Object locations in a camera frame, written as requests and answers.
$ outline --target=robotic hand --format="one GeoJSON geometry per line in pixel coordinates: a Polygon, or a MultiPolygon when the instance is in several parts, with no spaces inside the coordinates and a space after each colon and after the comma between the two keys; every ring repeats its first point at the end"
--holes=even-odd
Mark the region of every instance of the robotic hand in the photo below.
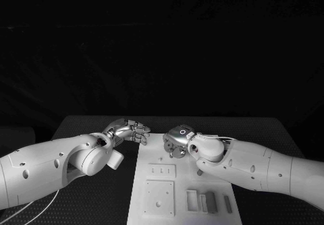
{"type": "Polygon", "coordinates": [[[286,156],[269,148],[217,135],[195,133],[179,125],[162,135],[169,157],[188,151],[207,173],[253,191],[276,192],[306,201],[324,210],[324,163],[286,156]]]}
{"type": "Polygon", "coordinates": [[[102,133],[37,143],[0,158],[0,210],[25,204],[66,187],[105,164],[116,169],[123,159],[112,148],[123,140],[146,145],[149,128],[119,119],[102,133]]]}

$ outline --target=dark table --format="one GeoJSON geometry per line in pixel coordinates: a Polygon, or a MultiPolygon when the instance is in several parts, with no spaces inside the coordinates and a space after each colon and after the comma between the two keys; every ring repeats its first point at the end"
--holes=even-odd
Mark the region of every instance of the dark table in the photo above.
{"type": "MultiPolygon", "coordinates": [[[[187,124],[202,134],[233,137],[257,143],[274,151],[303,158],[295,142],[274,118],[249,117],[156,117],[156,116],[67,116],[53,139],[100,132],[116,119],[139,121],[151,133],[165,133],[179,124],[187,124]]],[[[125,225],[138,143],[123,142],[116,150],[125,158],[116,170],[107,166],[94,176],[77,178],[58,191],[44,213],[30,223],[66,225],[125,225]]],[[[243,225],[321,225],[324,212],[302,200],[276,193],[249,191],[231,185],[243,225]]],[[[7,222],[22,225],[41,212],[54,193],[34,201],[28,208],[7,222]]],[[[24,205],[5,210],[4,220],[24,205]]]]}

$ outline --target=dark background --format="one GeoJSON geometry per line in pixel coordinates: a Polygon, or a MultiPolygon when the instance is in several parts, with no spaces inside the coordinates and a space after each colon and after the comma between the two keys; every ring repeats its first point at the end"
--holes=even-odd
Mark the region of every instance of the dark background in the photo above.
{"type": "Polygon", "coordinates": [[[1,126],[33,127],[41,142],[73,114],[274,117],[324,161],[319,0],[27,1],[0,11],[1,126]]]}

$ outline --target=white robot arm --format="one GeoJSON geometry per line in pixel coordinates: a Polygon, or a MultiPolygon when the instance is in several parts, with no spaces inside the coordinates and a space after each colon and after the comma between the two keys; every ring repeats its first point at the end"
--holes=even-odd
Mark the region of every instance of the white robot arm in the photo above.
{"type": "Polygon", "coordinates": [[[286,156],[269,148],[217,135],[201,135],[187,125],[162,136],[169,157],[188,151],[207,173],[251,191],[276,192],[324,210],[324,163],[286,156]]]}
{"type": "Polygon", "coordinates": [[[123,140],[146,144],[149,128],[119,119],[102,133],[56,139],[15,150],[0,158],[0,210],[25,204],[66,187],[105,164],[116,169],[123,159],[112,148],[123,140]]]}

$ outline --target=table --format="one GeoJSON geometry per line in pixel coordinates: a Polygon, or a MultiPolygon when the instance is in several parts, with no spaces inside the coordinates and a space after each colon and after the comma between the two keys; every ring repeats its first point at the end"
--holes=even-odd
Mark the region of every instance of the table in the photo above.
{"type": "MultiPolygon", "coordinates": [[[[161,117],[161,116],[67,116],[51,139],[100,132],[116,119],[139,121],[152,133],[165,133],[187,124],[202,134],[233,137],[273,149],[282,154],[303,158],[295,142],[274,118],[251,117],[161,117]]],[[[116,150],[125,158],[116,170],[107,166],[94,176],[77,178],[60,191],[34,224],[125,225],[128,218],[138,144],[123,142],[116,150]]],[[[231,185],[243,225],[324,224],[324,212],[302,200],[277,193],[249,191],[231,185]]],[[[34,201],[9,220],[22,225],[47,206],[54,193],[34,201]]],[[[5,210],[5,219],[24,205],[5,210]]]]}

